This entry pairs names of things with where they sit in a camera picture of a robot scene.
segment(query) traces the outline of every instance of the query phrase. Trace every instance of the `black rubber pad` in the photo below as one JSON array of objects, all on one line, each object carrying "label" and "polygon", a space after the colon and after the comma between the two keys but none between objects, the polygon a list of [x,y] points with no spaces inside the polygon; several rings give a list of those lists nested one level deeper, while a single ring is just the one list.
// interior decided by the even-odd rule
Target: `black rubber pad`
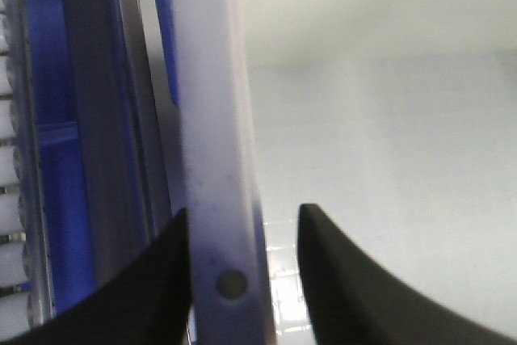
[{"label": "black rubber pad", "polygon": [[114,280],[8,345],[175,345],[185,333],[191,282],[185,211]]},{"label": "black rubber pad", "polygon": [[516,345],[371,260],[316,205],[300,208],[298,263],[319,345]]}]

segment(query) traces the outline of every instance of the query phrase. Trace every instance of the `white cylindrical roller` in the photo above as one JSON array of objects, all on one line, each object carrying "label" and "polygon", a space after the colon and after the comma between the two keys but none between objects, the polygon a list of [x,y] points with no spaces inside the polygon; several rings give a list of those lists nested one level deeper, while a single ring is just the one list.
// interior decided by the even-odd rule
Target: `white cylindrical roller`
[{"label": "white cylindrical roller", "polygon": [[24,242],[9,242],[0,246],[0,287],[27,282],[23,267]]},{"label": "white cylindrical roller", "polygon": [[0,341],[12,339],[30,328],[29,293],[0,298]]},{"label": "white cylindrical roller", "polygon": [[0,196],[0,236],[23,230],[19,216],[18,194]]},{"label": "white cylindrical roller", "polygon": [[15,172],[15,147],[0,147],[0,186],[19,182]]},{"label": "white cylindrical roller", "polygon": [[7,56],[0,56],[0,95],[8,95],[12,91],[7,68]]},{"label": "white cylindrical roller", "polygon": [[7,25],[6,16],[0,15],[0,53],[6,53],[8,51],[7,36],[9,26]]},{"label": "white cylindrical roller", "polygon": [[15,136],[11,120],[11,100],[0,100],[0,139]]}]

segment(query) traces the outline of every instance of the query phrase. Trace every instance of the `blue plastic frame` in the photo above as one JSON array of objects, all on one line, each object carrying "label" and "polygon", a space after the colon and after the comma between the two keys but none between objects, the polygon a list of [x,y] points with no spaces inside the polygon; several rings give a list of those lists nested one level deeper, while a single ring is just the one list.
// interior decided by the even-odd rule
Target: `blue plastic frame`
[{"label": "blue plastic frame", "polygon": [[176,67],[174,58],[174,30],[172,28],[171,0],[156,0],[158,10],[158,22],[162,33],[163,54],[169,78],[170,95],[175,104],[179,103],[178,90],[176,87]]},{"label": "blue plastic frame", "polygon": [[88,297],[95,274],[62,0],[26,0],[57,313]]}]

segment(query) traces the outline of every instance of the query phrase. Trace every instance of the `white plastic bar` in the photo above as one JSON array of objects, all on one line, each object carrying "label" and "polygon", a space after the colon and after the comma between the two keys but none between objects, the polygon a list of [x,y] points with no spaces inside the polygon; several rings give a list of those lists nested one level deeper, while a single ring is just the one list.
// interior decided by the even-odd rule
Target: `white plastic bar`
[{"label": "white plastic bar", "polygon": [[6,38],[6,16],[4,14],[0,15],[0,53],[6,53],[7,46],[7,38]]},{"label": "white plastic bar", "polygon": [[0,341],[12,339],[31,327],[28,316],[29,293],[0,298]]},{"label": "white plastic bar", "polygon": [[18,194],[0,195],[0,236],[23,229],[19,218],[18,198]]},{"label": "white plastic bar", "polygon": [[27,281],[23,269],[25,242],[9,242],[0,246],[0,287],[14,286]]},{"label": "white plastic bar", "polygon": [[172,0],[195,321],[203,345],[275,343],[236,2]]},{"label": "white plastic bar", "polygon": [[15,172],[15,148],[0,147],[0,186],[11,185],[19,181]]},{"label": "white plastic bar", "polygon": [[15,135],[11,123],[10,109],[10,100],[0,100],[0,139],[8,139]]},{"label": "white plastic bar", "polygon": [[11,93],[11,84],[7,73],[7,56],[0,56],[0,95]]}]

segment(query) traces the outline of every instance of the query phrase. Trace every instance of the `screw hole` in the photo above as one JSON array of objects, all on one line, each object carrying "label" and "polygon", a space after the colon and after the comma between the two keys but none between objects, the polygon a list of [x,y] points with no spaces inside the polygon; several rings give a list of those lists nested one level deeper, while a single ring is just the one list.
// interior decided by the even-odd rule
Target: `screw hole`
[{"label": "screw hole", "polygon": [[238,299],[246,293],[247,289],[248,279],[239,270],[225,271],[217,281],[217,290],[226,299]]}]

